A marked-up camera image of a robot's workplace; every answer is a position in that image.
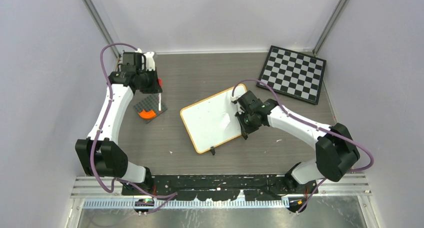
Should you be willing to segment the red capped whiteboard marker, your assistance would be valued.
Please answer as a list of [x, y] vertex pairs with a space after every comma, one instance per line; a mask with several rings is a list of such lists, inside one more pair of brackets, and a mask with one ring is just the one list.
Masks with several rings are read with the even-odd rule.
[[[158, 78], [158, 84], [162, 88], [162, 80]], [[162, 93], [158, 93], [158, 112], [162, 112]]]

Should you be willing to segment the white whiteboard orange frame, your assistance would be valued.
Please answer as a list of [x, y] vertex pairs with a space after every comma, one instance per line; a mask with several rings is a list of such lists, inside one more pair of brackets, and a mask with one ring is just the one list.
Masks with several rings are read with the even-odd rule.
[[198, 154], [204, 154], [241, 136], [241, 126], [236, 117], [237, 98], [247, 92], [244, 84], [230, 87], [180, 110], [180, 117]]

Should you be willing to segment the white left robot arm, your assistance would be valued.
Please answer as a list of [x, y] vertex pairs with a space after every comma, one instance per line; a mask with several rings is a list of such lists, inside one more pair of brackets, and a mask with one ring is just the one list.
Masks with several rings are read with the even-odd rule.
[[124, 52], [119, 71], [106, 77], [106, 97], [95, 125], [87, 138], [78, 139], [75, 151], [86, 175], [113, 177], [134, 183], [141, 195], [153, 190], [149, 168], [136, 165], [118, 146], [125, 112], [136, 91], [161, 94], [161, 80], [155, 64], [155, 52]]

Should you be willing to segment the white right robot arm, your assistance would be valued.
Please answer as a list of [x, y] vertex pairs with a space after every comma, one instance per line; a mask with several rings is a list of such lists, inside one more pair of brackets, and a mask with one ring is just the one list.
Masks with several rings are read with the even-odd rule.
[[315, 158], [295, 164], [284, 175], [282, 183], [291, 193], [299, 193], [307, 183], [317, 179], [338, 182], [360, 159], [349, 130], [341, 123], [331, 126], [315, 122], [274, 99], [261, 101], [251, 91], [232, 95], [231, 102], [237, 107], [235, 116], [244, 139], [267, 126], [287, 132], [314, 149]]

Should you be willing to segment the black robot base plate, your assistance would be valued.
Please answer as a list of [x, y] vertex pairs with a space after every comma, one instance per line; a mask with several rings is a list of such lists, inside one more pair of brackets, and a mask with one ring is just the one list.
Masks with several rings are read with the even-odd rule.
[[155, 175], [143, 183], [124, 184], [122, 195], [141, 195], [140, 189], [166, 200], [176, 194], [175, 201], [234, 201], [243, 195], [246, 201], [277, 201], [286, 195], [305, 198], [317, 182], [297, 184], [278, 174], [214, 174]]

